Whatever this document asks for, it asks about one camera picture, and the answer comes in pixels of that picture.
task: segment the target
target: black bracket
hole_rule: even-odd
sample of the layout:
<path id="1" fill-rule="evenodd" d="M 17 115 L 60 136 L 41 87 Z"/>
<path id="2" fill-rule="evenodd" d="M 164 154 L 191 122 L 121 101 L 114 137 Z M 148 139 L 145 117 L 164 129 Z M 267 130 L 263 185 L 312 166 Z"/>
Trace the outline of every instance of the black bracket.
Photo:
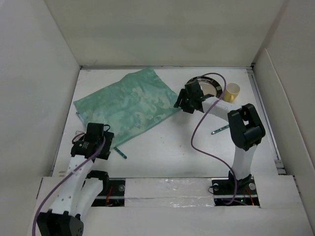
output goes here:
<path id="1" fill-rule="evenodd" d="M 195 110 L 204 112 L 202 102 L 209 97 L 213 97 L 213 95 L 204 95 L 197 80 L 188 82 L 185 84 L 185 88 L 181 89 L 174 107 L 180 107 L 184 112 L 191 114 L 193 114 Z"/>
<path id="2" fill-rule="evenodd" d="M 249 184 L 255 184 L 255 181 L 250 178 L 246 182 L 241 185 L 237 186 L 237 193 L 236 195 L 243 195 L 245 189 L 247 189 L 252 195 L 257 194 L 256 190 L 251 190 L 249 188 Z M 234 181 L 232 182 L 231 179 L 213 179 L 212 180 L 212 189 L 214 195 L 233 195 L 234 194 Z"/>
<path id="3" fill-rule="evenodd" d="M 73 144 L 71 156 L 83 155 L 89 158 L 105 139 L 105 145 L 97 158 L 107 160 L 113 138 L 114 133 L 104 131 L 104 124 L 88 123 L 86 134 Z"/>
<path id="4" fill-rule="evenodd" d="M 236 111 L 229 112 L 227 118 L 234 144 L 245 151 L 253 145 L 260 144 L 261 139 L 266 135 L 253 104 L 249 103 Z"/>
<path id="5" fill-rule="evenodd" d="M 84 228 L 80 216 L 70 216 L 67 211 L 62 215 L 41 212 L 37 224 L 42 236 L 82 236 Z"/>
<path id="6" fill-rule="evenodd" d="M 109 179 L 108 187 L 96 197 L 93 207 L 123 207 L 125 205 L 125 179 Z"/>

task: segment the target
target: white cardboard wall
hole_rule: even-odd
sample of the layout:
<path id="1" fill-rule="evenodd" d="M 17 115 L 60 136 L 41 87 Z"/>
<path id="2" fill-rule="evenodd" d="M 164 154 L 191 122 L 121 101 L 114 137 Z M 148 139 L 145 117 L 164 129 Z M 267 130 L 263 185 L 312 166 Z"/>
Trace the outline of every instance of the white cardboard wall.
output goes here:
<path id="1" fill-rule="evenodd" d="M 291 0 L 254 67 L 284 166 L 315 231 L 315 2 Z"/>
<path id="2" fill-rule="evenodd" d="M 0 228 L 27 232 L 79 65 L 43 0 L 0 0 Z"/>
<path id="3" fill-rule="evenodd" d="M 80 65 L 250 66 L 284 0 L 45 0 Z"/>

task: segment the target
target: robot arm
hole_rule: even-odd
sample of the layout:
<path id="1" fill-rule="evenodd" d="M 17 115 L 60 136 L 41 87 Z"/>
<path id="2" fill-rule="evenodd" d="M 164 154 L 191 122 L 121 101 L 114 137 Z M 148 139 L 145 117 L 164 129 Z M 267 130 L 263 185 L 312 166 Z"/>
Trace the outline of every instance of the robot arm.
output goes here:
<path id="1" fill-rule="evenodd" d="M 194 110 L 207 111 L 216 101 L 216 97 L 204 95 L 198 81 L 194 81 L 187 83 L 185 89 L 181 90 L 174 107 L 193 114 Z M 209 113 L 229 122 L 231 138 L 235 144 L 232 169 L 238 186 L 246 184 L 251 179 L 253 155 L 265 136 L 265 129 L 254 105 L 238 106 L 219 100 Z"/>
<path id="2" fill-rule="evenodd" d="M 73 174 L 61 185 L 60 192 L 47 212 L 41 212 L 37 224 L 42 236 L 81 236 L 83 219 L 96 196 L 108 188 L 107 172 L 91 171 L 94 160 L 79 170 L 79 165 L 105 144 L 97 158 L 108 159 L 114 134 L 104 131 L 104 125 L 89 123 L 86 134 L 74 142 L 67 175 Z"/>

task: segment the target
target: yellow cup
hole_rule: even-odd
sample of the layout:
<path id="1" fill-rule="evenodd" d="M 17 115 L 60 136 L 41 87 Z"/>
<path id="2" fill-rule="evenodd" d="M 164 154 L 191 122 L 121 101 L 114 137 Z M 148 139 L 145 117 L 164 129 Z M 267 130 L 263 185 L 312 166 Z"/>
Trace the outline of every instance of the yellow cup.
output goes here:
<path id="1" fill-rule="evenodd" d="M 233 102 L 240 93 L 241 88 L 236 83 L 230 83 L 226 86 L 226 91 L 223 95 L 223 100 L 226 102 Z"/>

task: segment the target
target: green pillow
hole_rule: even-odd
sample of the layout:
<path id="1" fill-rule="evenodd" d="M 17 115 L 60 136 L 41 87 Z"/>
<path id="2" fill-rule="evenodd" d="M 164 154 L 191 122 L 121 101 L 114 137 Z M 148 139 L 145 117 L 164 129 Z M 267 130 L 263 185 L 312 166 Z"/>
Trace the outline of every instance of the green pillow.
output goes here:
<path id="1" fill-rule="evenodd" d="M 85 126 L 109 124 L 116 147 L 179 111 L 173 108 L 176 100 L 177 94 L 147 68 L 75 101 L 74 106 Z"/>

